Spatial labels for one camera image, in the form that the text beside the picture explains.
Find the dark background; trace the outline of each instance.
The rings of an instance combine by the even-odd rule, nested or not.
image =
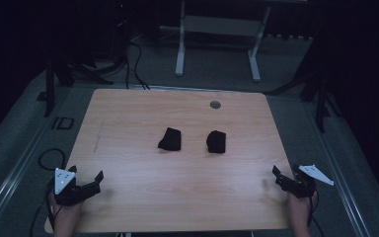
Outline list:
[[[245,8],[239,11],[234,11],[230,1],[188,2],[188,11],[200,15],[217,11],[230,17],[261,18],[250,7],[258,4],[252,1],[244,1]],[[179,23],[179,1],[125,1],[129,8],[120,12],[113,10],[118,2],[95,4],[0,1],[0,122],[30,81],[43,71],[54,46],[80,63],[92,64],[94,58],[110,51],[103,45],[113,40],[111,28],[118,21],[130,20],[152,40],[157,39],[158,26]],[[310,70],[322,63],[330,65],[330,91],[379,182],[379,1],[342,4],[333,7],[319,1],[272,2],[265,32],[268,37],[315,38],[304,65]],[[118,45],[117,53],[125,46]]]

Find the table leg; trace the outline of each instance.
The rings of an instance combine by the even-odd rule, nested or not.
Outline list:
[[[264,30],[265,30],[267,18],[269,16],[269,12],[270,12],[270,7],[266,7],[262,23],[260,24],[258,28],[258,34],[255,40],[255,45],[252,49],[248,50],[248,58],[249,58],[249,63],[251,65],[252,78],[255,82],[261,81],[260,70],[258,69],[258,63],[257,63],[257,52],[258,52],[258,48],[260,47],[261,39],[264,36]]]
[[[131,237],[131,233],[117,233],[115,237]]]
[[[180,25],[180,48],[178,49],[177,67],[175,74],[182,76],[184,74],[184,60],[186,56],[186,46],[184,43],[186,35],[186,1],[181,1],[181,25]]]

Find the metal stand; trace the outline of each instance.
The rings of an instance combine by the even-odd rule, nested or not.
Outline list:
[[[264,17],[261,21],[235,20],[224,18],[209,18],[186,15],[186,1],[181,1],[181,25],[180,25],[180,47],[178,49],[177,67],[175,74],[184,74],[184,62],[186,56],[185,34],[186,32],[200,32],[221,35],[255,37],[255,45],[248,50],[249,63],[251,65],[252,78],[254,81],[261,80],[258,69],[257,53],[264,35],[264,29],[269,16],[270,7],[266,7]]]

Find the gray carpet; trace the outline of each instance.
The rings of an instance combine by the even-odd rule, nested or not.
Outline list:
[[[258,62],[262,81],[255,83],[246,52],[223,47],[206,49],[205,45],[190,43],[187,48],[186,68],[183,77],[176,77],[177,56],[174,40],[168,38],[160,45],[143,44],[142,56],[138,64],[138,74],[149,86],[196,88],[209,90],[228,90],[242,92],[261,92],[274,89],[288,82],[309,42],[302,39],[265,39],[261,45]],[[129,50],[130,62],[138,55],[136,47]],[[108,80],[115,81],[113,88],[124,88],[125,72],[121,70]],[[35,79],[22,98],[14,106],[8,117],[0,125],[0,187],[12,167],[21,159],[29,160],[22,179],[14,189],[9,202],[3,203],[0,213],[0,236],[28,236],[30,224],[38,206],[42,202],[45,182],[52,176],[38,165],[39,155],[49,148],[59,148],[68,157],[77,132],[95,88],[102,87],[89,80],[78,80],[74,88],[57,87],[57,107],[50,118],[43,118],[44,103],[37,102],[38,92],[44,88],[41,77]],[[315,164],[331,176],[331,162],[322,136],[317,131],[311,117],[315,105],[304,104],[298,99],[301,86],[293,88],[278,97],[267,97],[274,116],[284,149],[291,164]],[[51,129],[55,117],[73,118],[70,130]],[[379,236],[379,187],[359,149],[359,145],[342,118],[331,113],[325,118],[326,134],[331,154],[340,164],[341,173],[353,194],[366,223],[366,233],[356,234],[356,227],[342,196],[340,187],[318,184],[320,203],[315,216],[326,236]],[[47,165],[58,165],[60,154],[47,153]],[[45,209],[38,214],[35,236],[48,236],[43,231]],[[314,236],[319,236],[316,225],[312,223]],[[135,236],[165,236],[165,234],[135,234]],[[169,233],[166,236],[248,236],[249,231],[215,233]],[[291,236],[289,230],[254,231],[255,236]],[[78,236],[114,236],[110,234]]]

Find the human hand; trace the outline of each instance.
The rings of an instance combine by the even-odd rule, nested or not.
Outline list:
[[[297,198],[294,194],[287,192],[288,195],[288,217],[291,230],[295,237],[311,236],[308,227],[308,220],[312,206],[308,197]],[[317,198],[314,192],[312,201]]]
[[[71,237],[78,224],[83,201],[71,205],[59,205],[51,194],[51,208],[54,216],[54,237]]]

